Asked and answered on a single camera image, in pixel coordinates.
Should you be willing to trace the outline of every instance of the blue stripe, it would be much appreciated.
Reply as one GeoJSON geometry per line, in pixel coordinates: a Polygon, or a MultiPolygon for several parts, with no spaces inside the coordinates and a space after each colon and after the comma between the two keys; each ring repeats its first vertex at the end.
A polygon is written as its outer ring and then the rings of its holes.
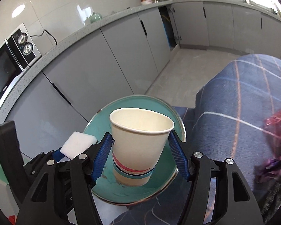
{"type": "Polygon", "coordinates": [[[129,179],[143,179],[143,178],[146,178],[148,176],[150,176],[152,174],[152,172],[154,171],[154,168],[152,170],[150,170],[149,172],[147,173],[144,173],[144,174],[138,174],[138,175],[134,175],[134,174],[128,174],[128,173],[125,173],[123,172],[122,170],[120,170],[117,165],[114,163],[114,169],[116,170],[116,172],[126,178],[129,178],[129,179]]]}

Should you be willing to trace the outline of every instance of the white paper cup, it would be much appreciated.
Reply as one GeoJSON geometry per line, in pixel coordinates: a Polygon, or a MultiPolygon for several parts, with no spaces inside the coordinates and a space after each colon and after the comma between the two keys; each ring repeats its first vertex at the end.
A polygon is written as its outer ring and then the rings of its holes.
{"type": "Polygon", "coordinates": [[[128,186],[144,185],[154,171],[174,122],[163,114],[140,108],[114,110],[109,119],[116,180],[128,186]]]}

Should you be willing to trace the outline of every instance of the teal plate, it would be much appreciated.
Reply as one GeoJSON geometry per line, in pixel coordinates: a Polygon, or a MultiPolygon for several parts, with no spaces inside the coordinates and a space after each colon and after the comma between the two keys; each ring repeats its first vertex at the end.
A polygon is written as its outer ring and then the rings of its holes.
{"type": "MultiPolygon", "coordinates": [[[[101,141],[106,132],[111,133],[110,113],[116,109],[127,107],[143,108],[168,116],[174,121],[174,129],[179,138],[186,142],[185,128],[178,113],[166,102],[146,95],[132,95],[108,104],[93,116],[84,133],[94,135],[98,141],[101,141]]],[[[114,177],[110,152],[103,173],[97,179],[97,184],[92,188],[92,192],[102,200],[112,204],[134,205],[162,192],[173,181],[177,173],[177,166],[170,147],[166,143],[150,180],[140,187],[125,186],[117,183],[114,177]]]]}

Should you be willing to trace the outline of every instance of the blue tablecloth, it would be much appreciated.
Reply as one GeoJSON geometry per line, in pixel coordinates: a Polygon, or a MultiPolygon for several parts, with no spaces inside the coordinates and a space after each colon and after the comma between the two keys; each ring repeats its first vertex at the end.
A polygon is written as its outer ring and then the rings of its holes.
{"type": "MultiPolygon", "coordinates": [[[[246,55],[232,61],[196,96],[195,109],[175,107],[183,119],[187,141],[210,159],[231,157],[243,172],[256,197],[266,188],[254,187],[255,167],[273,158],[279,143],[264,130],[264,119],[281,109],[281,60],[266,55],[246,55]]],[[[122,225],[176,225],[190,183],[177,175],[157,198],[129,207],[113,223],[122,225]]],[[[211,181],[206,222],[210,221],[215,195],[211,181]]]]}

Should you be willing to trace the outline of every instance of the kitchen counter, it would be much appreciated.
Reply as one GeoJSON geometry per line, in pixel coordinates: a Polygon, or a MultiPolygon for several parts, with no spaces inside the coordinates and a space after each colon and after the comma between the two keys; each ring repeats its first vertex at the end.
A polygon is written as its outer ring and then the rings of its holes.
{"type": "Polygon", "coordinates": [[[0,109],[0,124],[2,124],[6,120],[6,117],[8,116],[15,102],[18,100],[18,98],[26,89],[26,87],[32,82],[32,80],[41,72],[41,70],[44,69],[48,64],[50,64],[51,61],[53,61],[53,59],[55,59],[58,55],[60,55],[63,51],[68,49],[77,41],[81,40],[85,36],[96,31],[97,29],[102,28],[105,25],[108,25],[116,20],[129,16],[131,14],[135,14],[150,8],[167,6],[173,3],[183,3],[183,2],[192,2],[192,1],[218,2],[218,3],[228,3],[232,5],[244,6],[247,8],[260,11],[264,14],[267,14],[268,16],[271,16],[281,22],[281,19],[278,16],[271,14],[269,11],[260,8],[258,6],[246,4],[237,0],[173,0],[173,1],[163,1],[158,3],[153,3],[145,6],[138,6],[138,7],[120,11],[118,13],[104,17],[102,20],[87,25],[81,28],[80,30],[76,31],[75,33],[68,36],[60,43],[58,43],[56,46],[54,46],[50,51],[48,51],[45,55],[43,55],[41,59],[38,60],[35,64],[33,64],[30,68],[25,70],[25,72],[20,77],[19,81],[15,84],[13,90],[10,92],[10,94],[8,95],[8,97],[6,98],[5,102],[3,103],[0,109]]]}

